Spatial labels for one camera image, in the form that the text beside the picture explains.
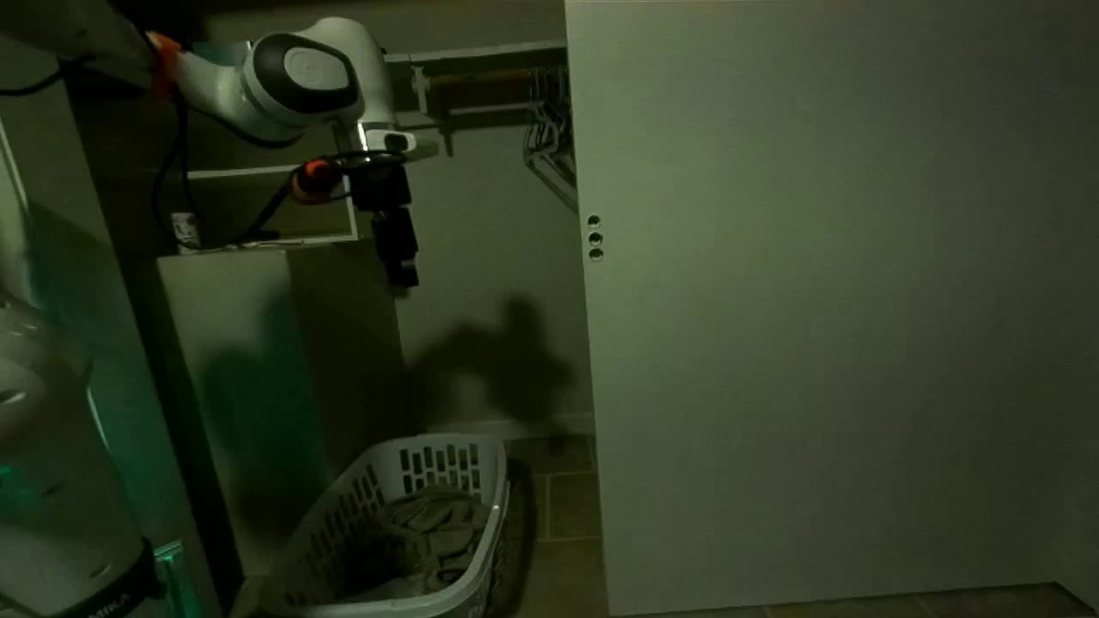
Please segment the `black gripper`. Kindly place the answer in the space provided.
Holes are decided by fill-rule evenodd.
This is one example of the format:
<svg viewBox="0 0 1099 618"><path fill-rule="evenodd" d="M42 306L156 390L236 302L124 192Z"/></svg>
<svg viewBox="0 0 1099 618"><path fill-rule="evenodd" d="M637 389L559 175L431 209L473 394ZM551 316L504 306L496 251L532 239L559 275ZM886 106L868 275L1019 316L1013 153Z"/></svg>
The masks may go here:
<svg viewBox="0 0 1099 618"><path fill-rule="evenodd" d="M351 198L371 217L376 251L391 290L418 286L414 190L401 162L371 159L351 172Z"/></svg>

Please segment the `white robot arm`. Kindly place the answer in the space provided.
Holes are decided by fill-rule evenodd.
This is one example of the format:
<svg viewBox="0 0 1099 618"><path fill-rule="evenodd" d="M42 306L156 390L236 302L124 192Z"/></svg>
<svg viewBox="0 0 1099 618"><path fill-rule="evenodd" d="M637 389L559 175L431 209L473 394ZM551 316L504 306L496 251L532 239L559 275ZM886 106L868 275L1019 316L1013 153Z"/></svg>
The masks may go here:
<svg viewBox="0 0 1099 618"><path fill-rule="evenodd" d="M396 122L391 81L371 31L319 18L246 42L236 58L180 51L173 87L187 104L261 141L296 141L313 122L351 134L332 175L307 166L292 192L351 187L351 204L391 224L382 262L414 286L404 162L418 141ZM17 618L119 618L158 595L156 550L100 435L88 358L42 316L29 277L0 306L0 601Z"/></svg>

